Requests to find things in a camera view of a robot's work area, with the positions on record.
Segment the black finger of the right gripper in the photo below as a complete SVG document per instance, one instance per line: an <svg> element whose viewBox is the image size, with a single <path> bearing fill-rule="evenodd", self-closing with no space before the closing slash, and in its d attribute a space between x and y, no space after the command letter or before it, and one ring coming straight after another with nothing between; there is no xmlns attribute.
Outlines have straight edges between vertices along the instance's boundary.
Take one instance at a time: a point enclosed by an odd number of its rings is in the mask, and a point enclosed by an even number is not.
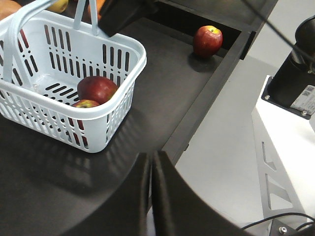
<svg viewBox="0 0 315 236"><path fill-rule="evenodd" d="M155 0L107 0L100 9L98 27L112 37L131 23L156 13Z"/></svg>

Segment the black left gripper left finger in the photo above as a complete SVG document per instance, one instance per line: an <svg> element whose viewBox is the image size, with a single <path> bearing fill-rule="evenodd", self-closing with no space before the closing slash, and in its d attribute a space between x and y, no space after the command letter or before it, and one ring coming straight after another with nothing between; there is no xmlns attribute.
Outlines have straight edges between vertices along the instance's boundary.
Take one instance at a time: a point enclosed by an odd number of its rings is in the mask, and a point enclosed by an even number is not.
<svg viewBox="0 0 315 236"><path fill-rule="evenodd" d="M115 192L64 236L145 236L149 205L151 160L138 154Z"/></svg>

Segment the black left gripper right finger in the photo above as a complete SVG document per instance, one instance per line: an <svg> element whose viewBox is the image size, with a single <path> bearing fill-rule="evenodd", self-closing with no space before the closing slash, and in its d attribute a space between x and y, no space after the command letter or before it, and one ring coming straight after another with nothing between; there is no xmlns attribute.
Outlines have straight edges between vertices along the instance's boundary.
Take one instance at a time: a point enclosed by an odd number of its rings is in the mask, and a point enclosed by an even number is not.
<svg viewBox="0 0 315 236"><path fill-rule="evenodd" d="M152 159L152 205L158 236L248 235L197 196L164 151Z"/></svg>

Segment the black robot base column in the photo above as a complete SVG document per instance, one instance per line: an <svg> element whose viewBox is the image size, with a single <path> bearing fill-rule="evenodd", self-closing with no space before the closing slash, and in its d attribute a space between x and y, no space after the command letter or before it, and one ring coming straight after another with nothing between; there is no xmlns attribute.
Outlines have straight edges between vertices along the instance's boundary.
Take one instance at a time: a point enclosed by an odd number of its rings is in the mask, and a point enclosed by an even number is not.
<svg viewBox="0 0 315 236"><path fill-rule="evenodd" d="M315 63L293 49L268 78L261 99L310 119L315 114Z"/></svg>

